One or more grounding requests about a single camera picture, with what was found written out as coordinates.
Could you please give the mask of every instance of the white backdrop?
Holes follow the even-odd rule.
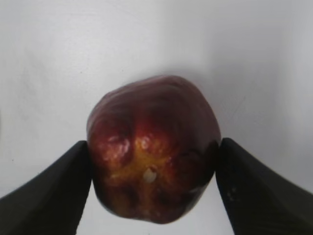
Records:
[[[313,192],[313,1],[0,0],[0,197],[78,140],[108,91],[182,75],[222,135]],[[231,235],[215,179],[169,225],[106,212],[93,188],[79,235]]]

